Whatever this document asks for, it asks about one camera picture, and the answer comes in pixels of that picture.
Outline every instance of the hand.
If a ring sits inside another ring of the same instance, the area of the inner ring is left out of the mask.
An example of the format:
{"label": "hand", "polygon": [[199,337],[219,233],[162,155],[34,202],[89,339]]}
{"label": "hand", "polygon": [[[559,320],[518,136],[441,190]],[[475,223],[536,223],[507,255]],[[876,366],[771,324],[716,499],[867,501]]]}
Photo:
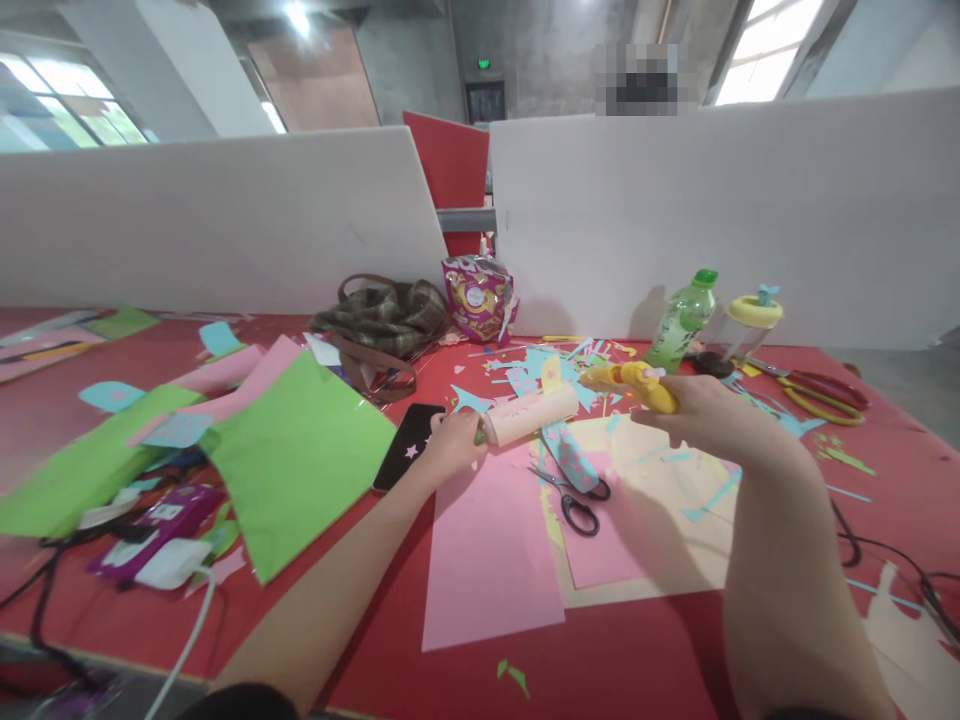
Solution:
{"label": "hand", "polygon": [[798,449],[809,458],[809,453],[776,419],[744,402],[716,378],[667,375],[660,382],[677,398],[680,411],[661,415],[637,409],[631,413],[631,419],[669,433],[671,447],[680,447],[680,442],[686,441],[742,466],[783,463],[794,457]]}
{"label": "hand", "polygon": [[425,473],[437,482],[466,470],[487,454],[486,443],[473,444],[479,424],[480,416],[473,410],[434,415],[430,418],[433,435],[411,469]]}

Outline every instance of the ceiling light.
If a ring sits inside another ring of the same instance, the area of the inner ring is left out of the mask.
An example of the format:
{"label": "ceiling light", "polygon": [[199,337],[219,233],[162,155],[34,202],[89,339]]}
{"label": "ceiling light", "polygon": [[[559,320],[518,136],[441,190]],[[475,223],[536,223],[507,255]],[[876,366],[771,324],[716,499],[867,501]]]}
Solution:
{"label": "ceiling light", "polygon": [[310,18],[307,17],[307,9],[302,2],[287,3],[283,12],[286,13],[287,19],[290,20],[294,30],[300,33],[302,37],[310,36]]}

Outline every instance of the plastic bottle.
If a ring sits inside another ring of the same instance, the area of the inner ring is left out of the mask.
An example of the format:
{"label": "plastic bottle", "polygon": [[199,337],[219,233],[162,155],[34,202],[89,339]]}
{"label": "plastic bottle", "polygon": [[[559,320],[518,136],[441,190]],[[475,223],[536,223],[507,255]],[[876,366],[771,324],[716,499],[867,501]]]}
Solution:
{"label": "plastic bottle", "polygon": [[662,367],[671,375],[677,372],[690,343],[717,309],[710,292],[716,282],[716,270],[699,270],[687,287],[670,298],[660,331],[643,356],[645,362]]}

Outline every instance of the red scissors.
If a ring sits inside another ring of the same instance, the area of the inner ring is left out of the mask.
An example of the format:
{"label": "red scissors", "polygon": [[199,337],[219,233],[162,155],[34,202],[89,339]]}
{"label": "red scissors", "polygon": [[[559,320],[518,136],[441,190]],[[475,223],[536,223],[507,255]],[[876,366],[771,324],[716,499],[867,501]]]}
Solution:
{"label": "red scissors", "polygon": [[[784,395],[814,417],[827,422],[837,425],[859,425],[863,422],[861,411],[870,407],[870,400],[866,395],[835,377],[803,370],[781,370],[756,358],[747,358],[747,362],[768,375],[773,375],[777,378],[777,382],[783,385]],[[801,395],[836,408],[847,417],[839,417],[821,410],[800,397]]]}

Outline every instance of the smartphone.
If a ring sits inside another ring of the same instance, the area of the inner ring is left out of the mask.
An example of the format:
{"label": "smartphone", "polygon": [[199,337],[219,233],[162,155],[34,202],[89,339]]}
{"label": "smartphone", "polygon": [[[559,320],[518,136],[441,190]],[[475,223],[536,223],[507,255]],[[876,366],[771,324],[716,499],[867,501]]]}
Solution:
{"label": "smartphone", "polygon": [[394,435],[377,477],[374,478],[374,492],[388,492],[397,484],[427,447],[427,438],[431,433],[430,418],[444,412],[447,412],[447,409],[442,405],[414,403],[407,408],[407,414],[403,416],[403,422],[397,428],[397,434]]}

